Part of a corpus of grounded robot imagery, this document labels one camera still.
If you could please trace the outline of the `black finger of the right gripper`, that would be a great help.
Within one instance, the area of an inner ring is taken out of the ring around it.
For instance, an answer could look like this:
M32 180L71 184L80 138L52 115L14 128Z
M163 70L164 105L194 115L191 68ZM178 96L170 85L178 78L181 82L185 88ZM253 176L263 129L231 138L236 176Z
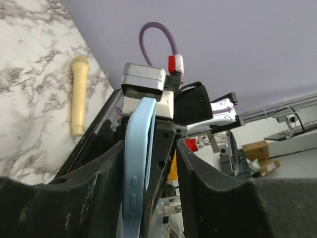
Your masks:
M150 181L143 199L142 237L150 238L153 212L161 197L171 168L176 140L185 135L187 127L172 121L156 119L150 169Z

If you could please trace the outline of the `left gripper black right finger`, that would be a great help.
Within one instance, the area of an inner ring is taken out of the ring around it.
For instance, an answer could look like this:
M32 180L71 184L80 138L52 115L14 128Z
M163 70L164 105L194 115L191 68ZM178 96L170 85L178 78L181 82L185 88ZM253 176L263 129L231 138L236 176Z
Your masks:
M315 179L242 182L177 142L177 169L187 238L314 238Z

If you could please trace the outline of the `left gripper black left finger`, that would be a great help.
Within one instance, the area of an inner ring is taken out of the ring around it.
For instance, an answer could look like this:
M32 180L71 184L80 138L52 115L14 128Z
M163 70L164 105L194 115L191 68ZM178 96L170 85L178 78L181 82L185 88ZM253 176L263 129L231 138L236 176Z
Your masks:
M113 238L122 195L124 141L49 184L0 179L3 238Z

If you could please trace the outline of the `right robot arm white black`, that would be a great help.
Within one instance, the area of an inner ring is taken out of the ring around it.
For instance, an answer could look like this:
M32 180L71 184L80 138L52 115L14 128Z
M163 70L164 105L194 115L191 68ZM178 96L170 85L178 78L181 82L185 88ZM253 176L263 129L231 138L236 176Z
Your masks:
M157 102L149 186L143 197L140 237L151 237L153 211L167 182L177 139L207 131L216 133L243 125L241 116L235 112L236 103L235 93L210 101L200 82L186 85L177 93L167 91Z

